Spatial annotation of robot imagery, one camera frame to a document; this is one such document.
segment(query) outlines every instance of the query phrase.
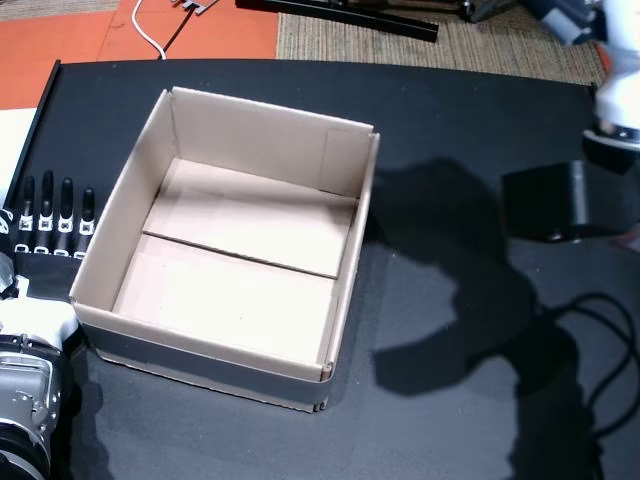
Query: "carpet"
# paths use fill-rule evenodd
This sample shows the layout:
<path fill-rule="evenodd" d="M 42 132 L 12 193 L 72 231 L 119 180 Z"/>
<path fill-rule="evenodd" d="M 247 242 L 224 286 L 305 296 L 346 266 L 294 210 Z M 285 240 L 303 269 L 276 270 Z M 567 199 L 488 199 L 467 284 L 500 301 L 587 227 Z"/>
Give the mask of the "carpet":
<path fill-rule="evenodd" d="M 119 0 L 0 0 L 0 20 L 112 11 L 118 3 Z"/>
<path fill-rule="evenodd" d="M 562 45 L 520 6 L 475 25 L 451 14 L 402 14 L 438 23 L 437 42 L 281 14 L 277 58 L 449 68 L 577 84 L 600 84 L 605 76 L 593 44 Z"/>

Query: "cable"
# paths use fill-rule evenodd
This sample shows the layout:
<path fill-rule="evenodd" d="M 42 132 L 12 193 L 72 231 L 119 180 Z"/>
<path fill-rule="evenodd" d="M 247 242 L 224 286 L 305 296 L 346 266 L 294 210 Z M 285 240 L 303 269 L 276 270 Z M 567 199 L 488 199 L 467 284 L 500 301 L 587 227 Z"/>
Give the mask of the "cable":
<path fill-rule="evenodd" d="M 628 351 L 631 353 L 631 357 L 633 358 L 636 369 L 640 372 L 640 354 L 638 353 L 638 349 L 636 345 L 632 344 L 627 337 L 627 335 L 614 323 L 610 322 L 607 318 L 600 315 L 593 310 L 584 307 L 574 307 L 574 312 L 581 313 L 582 315 L 591 318 L 592 320 L 596 320 L 600 322 L 602 325 L 606 326 L 611 332 L 615 334 L 618 339 L 626 345 Z M 600 439 L 606 437 L 607 435 L 611 435 L 614 431 L 618 430 L 625 423 L 627 423 L 633 416 L 637 413 L 640 408 L 640 381 L 638 382 L 638 392 L 633 403 L 629 406 L 627 411 L 618 417 L 617 420 L 611 422 L 608 426 L 598 429 L 594 433 L 594 438 Z"/>
<path fill-rule="evenodd" d="M 193 5 L 192 5 L 191 7 L 189 7 L 189 11 L 185 15 L 184 19 L 182 19 L 182 23 L 180 24 L 178 29 L 175 32 L 173 32 L 173 35 L 171 36 L 171 38 L 169 39 L 167 44 L 164 46 L 163 50 L 164 50 L 165 54 L 167 53 L 167 50 L 169 50 L 169 47 L 171 46 L 173 41 L 178 37 L 178 35 L 180 34 L 180 32 L 182 31 L 184 26 L 187 24 L 187 22 L 191 18 L 191 15 L 193 15 L 193 12 L 195 12 L 195 8 L 193 8 Z"/>
<path fill-rule="evenodd" d="M 144 31 L 142 30 L 142 28 L 140 28 L 140 25 L 138 25 L 138 22 L 136 21 L 136 14 L 138 13 L 138 9 L 140 8 L 141 3 L 142 3 L 142 0 L 138 0 L 138 2 L 136 3 L 136 6 L 133 8 L 133 12 L 131 12 L 131 22 L 133 23 L 133 26 L 138 31 L 138 33 L 142 36 L 142 38 L 144 38 L 147 42 L 153 45 L 153 48 L 158 50 L 158 52 L 160 53 L 160 58 L 162 60 L 166 60 L 167 55 L 166 53 L 164 53 L 164 50 L 162 49 L 162 47 L 153 38 L 151 38 L 149 35 L 144 33 Z"/>
<path fill-rule="evenodd" d="M 628 328 L 628 333 L 618 327 L 615 323 L 611 322 L 604 315 L 586 307 L 580 306 L 582 303 L 588 300 L 600 300 L 610 305 L 613 305 L 620 313 L 622 318 L 624 319 L 626 326 Z M 605 326 L 609 331 L 611 331 L 626 347 L 627 353 L 622 358 L 620 362 L 615 366 L 615 368 L 606 375 L 594 388 L 592 394 L 586 402 L 586 405 L 589 409 L 593 409 L 596 400 L 602 393 L 606 390 L 606 388 L 622 373 L 622 371 L 627 367 L 627 365 L 633 360 L 640 374 L 640 352 L 637 347 L 637 335 L 633 322 L 633 318 L 626 310 L 626 308 L 618 303 L 615 299 L 609 297 L 608 295 L 600 294 L 600 293 L 589 293 L 586 295 L 582 295 L 564 307 L 559 309 L 554 309 L 553 317 L 556 320 L 560 319 L 564 314 L 568 312 L 575 312 L 581 315 L 584 315 L 594 321 L 597 321 L 601 325 Z M 635 395 L 635 398 L 632 404 L 629 406 L 627 411 L 620 415 L 617 420 L 611 422 L 608 426 L 602 427 L 594 432 L 593 438 L 594 440 L 601 439 L 612 434 L 615 430 L 622 427 L 625 423 L 627 423 L 640 409 L 640 375 L 638 378 L 638 391 Z"/>

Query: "open cardboard box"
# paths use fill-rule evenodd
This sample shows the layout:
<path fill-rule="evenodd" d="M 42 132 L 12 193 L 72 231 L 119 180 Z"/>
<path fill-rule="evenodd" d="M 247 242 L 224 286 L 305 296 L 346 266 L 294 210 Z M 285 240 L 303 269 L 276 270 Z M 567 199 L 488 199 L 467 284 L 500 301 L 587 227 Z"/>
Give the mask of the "open cardboard box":
<path fill-rule="evenodd" d="M 370 125 L 163 92 L 71 289 L 100 356 L 324 408 L 378 140 Z"/>

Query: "orange floor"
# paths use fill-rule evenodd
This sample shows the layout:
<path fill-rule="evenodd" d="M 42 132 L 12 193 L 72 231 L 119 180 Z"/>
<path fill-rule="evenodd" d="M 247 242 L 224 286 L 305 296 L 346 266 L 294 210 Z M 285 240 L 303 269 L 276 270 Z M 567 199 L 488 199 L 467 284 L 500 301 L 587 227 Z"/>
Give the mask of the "orange floor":
<path fill-rule="evenodd" d="M 158 52 L 133 28 L 136 0 L 115 12 L 58 15 L 0 22 L 0 109 L 35 107 L 56 59 L 64 63 L 153 59 Z M 164 45 L 186 15 L 169 0 L 143 0 L 140 26 Z M 275 58 L 276 14 L 242 10 L 219 0 L 193 15 L 168 58 Z"/>

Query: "black table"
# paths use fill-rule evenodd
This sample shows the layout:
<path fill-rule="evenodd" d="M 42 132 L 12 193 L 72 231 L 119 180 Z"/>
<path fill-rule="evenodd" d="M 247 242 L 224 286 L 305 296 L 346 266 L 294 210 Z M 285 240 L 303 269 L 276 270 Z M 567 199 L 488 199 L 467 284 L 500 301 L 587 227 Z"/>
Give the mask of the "black table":
<path fill-rule="evenodd" d="M 542 305 L 599 292 L 637 328 L 640 258 L 605 241 L 507 242 L 496 200 L 502 174 L 580 157 L 586 88 L 355 64 L 64 65 L 24 172 L 72 175 L 103 206 L 160 90 L 173 85 L 381 132 L 336 383 L 328 409 L 308 415 L 82 350 L 73 360 L 81 408 L 63 452 L 73 478 L 591 478 L 591 432 L 627 409 L 638 374 L 627 368 L 587 406 L 625 350 L 592 319 L 570 312 L 553 323 Z M 585 305 L 624 326 L 610 302 Z M 607 479 L 640 471 L 638 416 L 598 443 Z"/>

